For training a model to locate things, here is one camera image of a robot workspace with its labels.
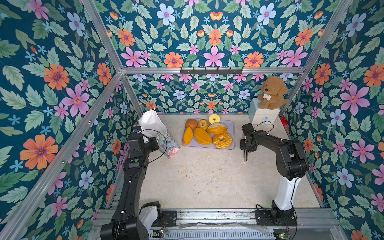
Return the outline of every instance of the plush dog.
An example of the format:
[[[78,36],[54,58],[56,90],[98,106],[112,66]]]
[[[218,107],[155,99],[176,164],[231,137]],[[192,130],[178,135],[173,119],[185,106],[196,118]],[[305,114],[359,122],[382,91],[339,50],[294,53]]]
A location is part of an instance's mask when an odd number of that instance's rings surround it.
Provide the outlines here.
[[[264,93],[257,97],[257,99],[263,100],[263,102],[259,104],[259,108],[261,109],[276,109],[289,102],[288,99],[284,99],[284,94],[288,92],[288,88],[279,77],[269,77],[262,84],[261,90]]]

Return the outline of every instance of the white box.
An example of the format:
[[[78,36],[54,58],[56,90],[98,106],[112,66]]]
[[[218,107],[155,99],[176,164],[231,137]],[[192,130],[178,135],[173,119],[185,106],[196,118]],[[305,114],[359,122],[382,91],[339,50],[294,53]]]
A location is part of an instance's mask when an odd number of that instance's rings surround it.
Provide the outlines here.
[[[276,118],[279,116],[280,108],[277,109],[260,109],[259,104],[262,103],[262,100],[258,100],[257,98],[253,98],[251,101],[251,106],[249,107],[248,116],[249,120],[252,124],[259,124],[264,121],[274,122]]]

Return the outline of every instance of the donut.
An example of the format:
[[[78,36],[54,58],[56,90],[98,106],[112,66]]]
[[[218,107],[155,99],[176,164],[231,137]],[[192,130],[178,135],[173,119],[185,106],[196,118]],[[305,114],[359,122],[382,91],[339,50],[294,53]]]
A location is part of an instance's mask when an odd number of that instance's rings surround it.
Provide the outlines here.
[[[233,142],[232,137],[227,132],[222,132],[219,134],[215,134],[215,136],[212,139],[213,144],[217,148],[229,148]]]
[[[204,130],[207,130],[207,128],[209,127],[209,122],[207,120],[203,119],[203,120],[199,121],[197,126],[204,129]]]

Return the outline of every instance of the plastic bag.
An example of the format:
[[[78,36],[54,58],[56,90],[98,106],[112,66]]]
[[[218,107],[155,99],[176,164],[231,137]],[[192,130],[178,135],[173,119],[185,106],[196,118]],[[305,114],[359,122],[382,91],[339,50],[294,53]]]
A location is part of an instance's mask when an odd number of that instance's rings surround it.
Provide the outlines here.
[[[161,122],[159,116],[154,110],[149,110],[143,113],[139,119],[139,125],[143,130],[143,134],[148,137],[155,137],[157,132],[155,131],[144,131],[145,129],[153,129],[159,132],[167,132],[167,127]]]

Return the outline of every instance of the cable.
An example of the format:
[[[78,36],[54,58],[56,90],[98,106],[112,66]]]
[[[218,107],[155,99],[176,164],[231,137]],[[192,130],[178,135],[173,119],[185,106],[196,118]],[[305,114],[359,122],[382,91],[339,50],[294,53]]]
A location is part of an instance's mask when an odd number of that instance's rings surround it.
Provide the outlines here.
[[[255,127],[257,127],[257,126],[259,126],[260,124],[265,123],[265,122],[270,122],[270,123],[272,124],[272,129],[271,129],[271,130],[268,130],[267,133],[268,133],[269,131],[272,131],[272,130],[275,128],[274,124],[273,124],[271,121],[264,121],[264,122],[261,122],[261,123],[257,124]]]

